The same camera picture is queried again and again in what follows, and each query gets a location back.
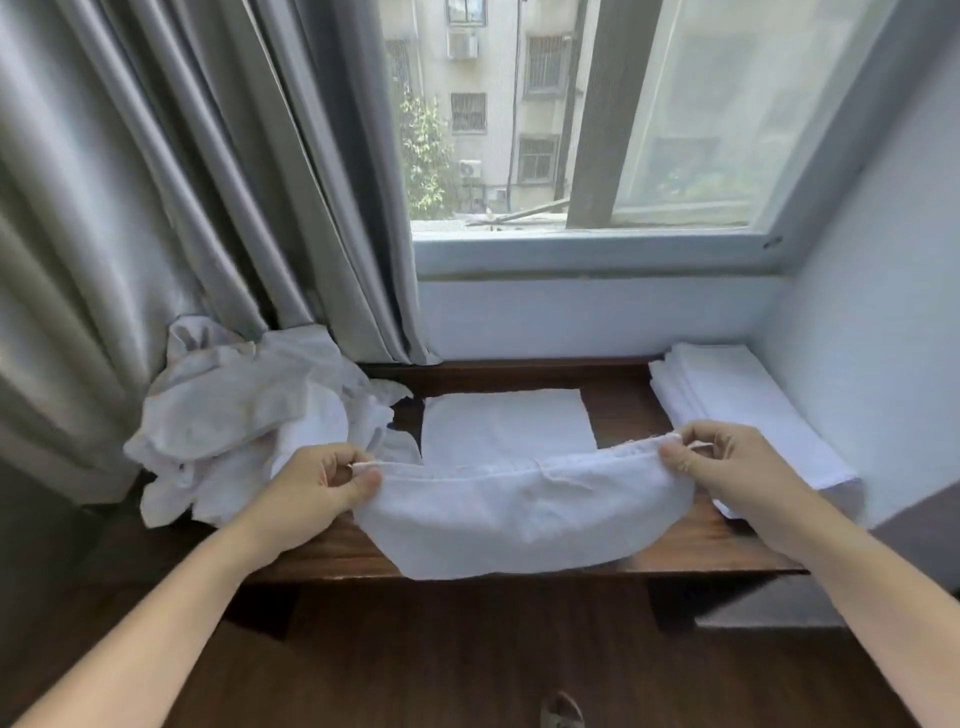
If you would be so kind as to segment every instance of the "wooden desk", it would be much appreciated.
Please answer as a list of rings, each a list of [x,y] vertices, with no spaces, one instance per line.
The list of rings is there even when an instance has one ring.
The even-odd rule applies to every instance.
[[[650,389],[646,361],[477,362],[432,368],[370,367],[371,376],[402,381],[417,398],[396,408],[396,426],[420,438],[423,398],[448,392],[496,392],[544,387],[580,388],[597,445],[607,448],[668,432],[671,427]],[[142,584],[159,580],[209,532],[178,522],[148,531],[135,508],[122,509],[87,559],[82,580],[91,584]],[[733,525],[698,493],[689,513],[655,544],[619,562],[582,573],[709,574],[789,573],[802,569],[767,548],[749,529]],[[396,567],[349,516],[325,533],[255,573],[251,582],[309,582],[397,578]]]

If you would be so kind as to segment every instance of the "curtain fold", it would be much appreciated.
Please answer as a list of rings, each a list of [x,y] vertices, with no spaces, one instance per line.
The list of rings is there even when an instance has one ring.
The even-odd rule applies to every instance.
[[[121,497],[184,314],[436,361],[377,26],[339,0],[0,0],[0,457]]]

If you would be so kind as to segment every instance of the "crumpled towel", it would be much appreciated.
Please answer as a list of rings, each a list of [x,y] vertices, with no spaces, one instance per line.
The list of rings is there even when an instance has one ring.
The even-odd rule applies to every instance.
[[[682,518],[693,482],[668,471],[664,435],[596,452],[459,468],[379,468],[380,492],[353,511],[404,576],[541,573],[637,553]]]
[[[677,344],[663,361],[650,363],[650,376],[673,426],[702,419],[752,425],[811,488],[858,484],[856,472],[806,422],[747,347]],[[835,492],[837,499],[847,495]],[[739,518],[714,502],[728,518]]]
[[[194,519],[222,526],[304,445],[349,441],[416,461],[412,438],[387,429],[392,405],[410,396],[396,382],[368,379],[326,327],[269,331],[254,343],[206,317],[181,317],[124,446],[156,473],[140,502],[143,520],[165,525],[192,508]]]

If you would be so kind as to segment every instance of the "white cloth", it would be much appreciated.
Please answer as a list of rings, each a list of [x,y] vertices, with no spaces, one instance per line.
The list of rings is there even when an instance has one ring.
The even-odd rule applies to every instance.
[[[192,507],[195,519],[223,525],[297,447],[349,440],[375,454],[391,406],[409,396],[395,382],[370,381],[322,326],[270,331],[254,343],[202,316],[177,319],[167,368],[124,446],[156,473],[143,520],[165,525]]]
[[[383,486],[354,518],[413,579],[603,564],[652,544],[692,503],[692,481],[660,462],[663,439],[461,468],[357,465],[379,468]]]
[[[440,467],[594,452],[597,443],[580,390],[539,389],[428,399],[420,448]]]
[[[856,481],[857,474],[797,412],[745,346],[676,345],[650,364],[651,385],[670,422],[709,419],[752,425],[812,488]],[[717,503],[724,515],[736,515]]]

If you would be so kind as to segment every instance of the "wooden floor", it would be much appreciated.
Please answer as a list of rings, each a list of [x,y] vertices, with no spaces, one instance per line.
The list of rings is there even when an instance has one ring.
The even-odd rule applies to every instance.
[[[168,726],[535,728],[556,688],[590,728],[914,725],[848,634],[666,636],[637,577],[331,583],[276,603],[288,595],[280,639],[221,624]],[[29,704],[137,596],[65,599],[0,716]]]

